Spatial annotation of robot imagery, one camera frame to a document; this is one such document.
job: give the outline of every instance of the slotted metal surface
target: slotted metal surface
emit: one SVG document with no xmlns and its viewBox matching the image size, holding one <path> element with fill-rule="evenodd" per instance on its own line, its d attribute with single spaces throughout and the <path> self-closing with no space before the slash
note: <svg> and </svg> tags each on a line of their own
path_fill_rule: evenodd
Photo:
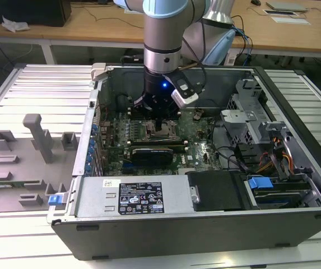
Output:
<svg viewBox="0 0 321 269">
<path fill-rule="evenodd" d="M 294 71 L 266 70 L 308 130 L 321 145 L 321 91 L 306 76 Z M 268 106 L 277 120 L 282 120 L 276 108 Z"/>
<path fill-rule="evenodd" d="M 80 136 L 94 88 L 90 72 L 91 66 L 28 64 L 1 95 L 0 130 L 10 130 L 16 138 L 31 137 L 22 121 L 27 113 L 39 113 L 42 128 L 51 136 Z"/>
</svg>

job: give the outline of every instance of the warning label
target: warning label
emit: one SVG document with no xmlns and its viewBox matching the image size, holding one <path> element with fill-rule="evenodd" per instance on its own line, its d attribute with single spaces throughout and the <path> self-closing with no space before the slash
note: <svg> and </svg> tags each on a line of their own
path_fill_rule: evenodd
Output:
<svg viewBox="0 0 321 269">
<path fill-rule="evenodd" d="M 164 213 L 161 182 L 120 184 L 118 209 L 121 215 Z"/>
</svg>

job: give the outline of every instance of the yellow wire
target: yellow wire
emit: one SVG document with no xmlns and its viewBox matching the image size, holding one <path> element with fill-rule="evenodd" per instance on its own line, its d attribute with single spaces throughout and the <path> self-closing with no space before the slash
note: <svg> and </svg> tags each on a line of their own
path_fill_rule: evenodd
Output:
<svg viewBox="0 0 321 269">
<path fill-rule="evenodd" d="M 259 170 L 256 171 L 256 173 L 260 173 L 264 170 L 266 170 L 267 168 L 269 168 L 272 165 L 272 162 L 266 164 L 265 166 L 261 167 Z"/>
</svg>

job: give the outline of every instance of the metal bracket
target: metal bracket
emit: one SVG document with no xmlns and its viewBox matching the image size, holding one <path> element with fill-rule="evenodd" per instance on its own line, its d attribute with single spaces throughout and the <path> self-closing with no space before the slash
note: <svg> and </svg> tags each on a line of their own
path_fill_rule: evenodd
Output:
<svg viewBox="0 0 321 269">
<path fill-rule="evenodd" d="M 284 122 L 262 122 L 259 125 L 260 140 L 270 140 L 269 132 L 281 132 L 282 129 L 287 128 Z"/>
<path fill-rule="evenodd" d="M 224 123 L 246 123 L 257 120 L 257 117 L 252 111 L 241 110 L 223 110 L 221 112 L 221 118 Z"/>
<path fill-rule="evenodd" d="M 92 65 L 91 76 L 93 81 L 99 81 L 107 77 L 105 63 L 95 63 Z"/>
</svg>

